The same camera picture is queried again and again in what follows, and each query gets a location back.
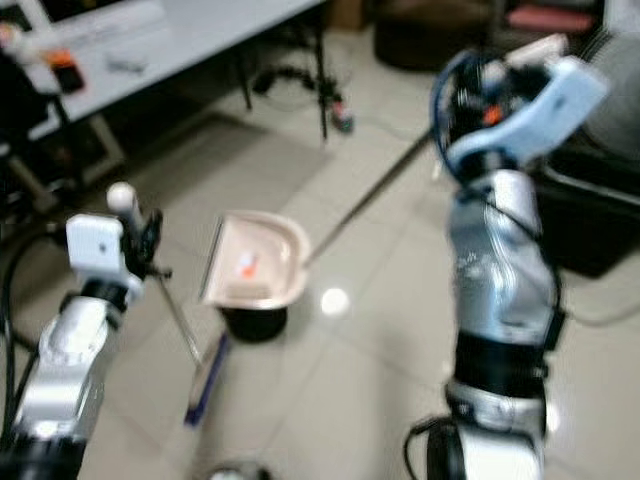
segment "tile floor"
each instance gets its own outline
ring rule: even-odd
[[[318,242],[428,124],[429,76],[376,63],[369,35],[327,42],[349,69],[353,135],[332,132],[322,145],[312,103],[286,111],[256,100],[247,114],[235,92],[127,178],[144,203],[165,211],[160,257],[176,269],[178,297],[203,338],[219,321],[195,299],[220,212],[280,212]],[[285,335],[235,345],[200,430],[182,425],[193,366],[150,286],[127,317],[82,478],[202,479],[242,458],[264,461],[283,480],[406,478],[402,437],[412,421],[445,411],[454,341],[445,238],[452,186],[430,181],[433,162],[425,152],[313,266]],[[606,329],[569,321],[553,359],[548,480],[637,478],[639,273],[636,256],[599,281],[569,276],[578,316],[625,312],[628,321]],[[32,332],[72,284],[39,278],[37,293],[21,293],[19,324]],[[348,307],[323,311],[328,289],[344,291]]]

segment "table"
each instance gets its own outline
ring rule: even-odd
[[[107,151],[107,158],[85,174],[90,183],[95,178],[121,164],[125,154],[117,139],[99,112],[104,108],[144,90],[156,83],[186,70],[198,63],[284,23],[321,5],[325,0],[160,0],[166,10],[166,21],[126,35],[72,48],[72,54],[86,81],[86,87],[77,93],[62,97],[62,105],[70,122],[88,119]],[[322,25],[318,22],[315,54],[318,77],[324,81],[324,50]],[[114,72],[108,68],[108,58],[144,59],[146,67],[140,73]],[[250,93],[241,59],[237,70],[243,85],[247,106],[251,107]],[[34,84],[42,90],[57,90],[57,83],[44,66],[29,70]],[[323,138],[327,137],[326,98],[318,96]],[[34,129],[35,140],[60,128],[57,115]],[[14,172],[29,185],[40,204],[48,209],[55,199],[37,179],[25,171],[24,165]]]

